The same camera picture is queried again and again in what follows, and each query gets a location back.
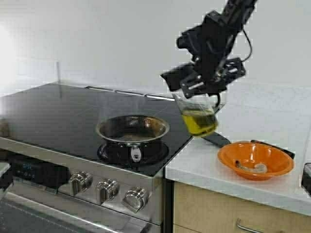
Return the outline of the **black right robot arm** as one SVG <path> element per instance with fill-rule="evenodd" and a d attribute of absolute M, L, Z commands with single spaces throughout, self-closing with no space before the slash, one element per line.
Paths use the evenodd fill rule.
<path fill-rule="evenodd" d="M 246 75 L 244 59 L 230 58 L 239 33 L 255 9 L 254 0 L 229 0 L 221 13 L 207 13 L 201 24 L 183 31 L 176 40 L 191 61 L 161 74 L 180 111 L 209 110 L 225 105 L 227 86 Z"/>

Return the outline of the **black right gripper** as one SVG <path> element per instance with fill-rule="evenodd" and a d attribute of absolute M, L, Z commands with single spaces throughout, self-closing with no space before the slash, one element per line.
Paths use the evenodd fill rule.
<path fill-rule="evenodd" d="M 237 34 L 235 29 L 220 24 L 201 24 L 207 38 L 205 54 L 192 55 L 192 63 L 185 63 L 160 76 L 171 92 L 182 89 L 186 98 L 195 95 L 216 95 L 214 112 L 218 113 L 227 102 L 227 85 L 245 76 L 243 60 L 229 59 Z"/>

